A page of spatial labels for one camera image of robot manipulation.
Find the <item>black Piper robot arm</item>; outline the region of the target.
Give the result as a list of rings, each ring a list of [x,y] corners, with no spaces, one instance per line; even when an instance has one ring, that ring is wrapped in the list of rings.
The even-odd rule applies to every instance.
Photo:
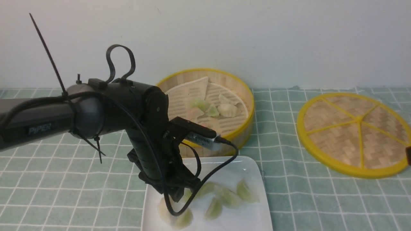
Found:
[[[158,87],[117,79],[91,79],[76,84],[59,97],[1,100],[1,151],[61,133],[98,140],[125,130],[133,150],[129,161],[139,178],[175,202],[184,190],[202,186],[201,164],[193,174],[182,162],[179,145],[191,132],[190,122],[168,117],[169,98]]]

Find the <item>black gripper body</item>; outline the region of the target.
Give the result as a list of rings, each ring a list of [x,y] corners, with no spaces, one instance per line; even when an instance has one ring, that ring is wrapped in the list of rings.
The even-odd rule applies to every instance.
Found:
[[[176,147],[171,149],[170,157],[161,159],[161,172],[164,173],[164,181],[168,191],[168,195],[174,202],[179,202],[182,199],[183,191],[189,189],[195,190],[201,180],[201,161],[197,151],[186,143],[182,143],[191,149],[197,163],[196,173],[192,173],[182,162]],[[158,193],[163,194],[160,171],[158,170],[155,159],[150,152],[148,145],[145,142],[133,142],[133,149],[127,154],[130,162],[134,163],[140,173],[138,178],[145,184],[151,185]]]

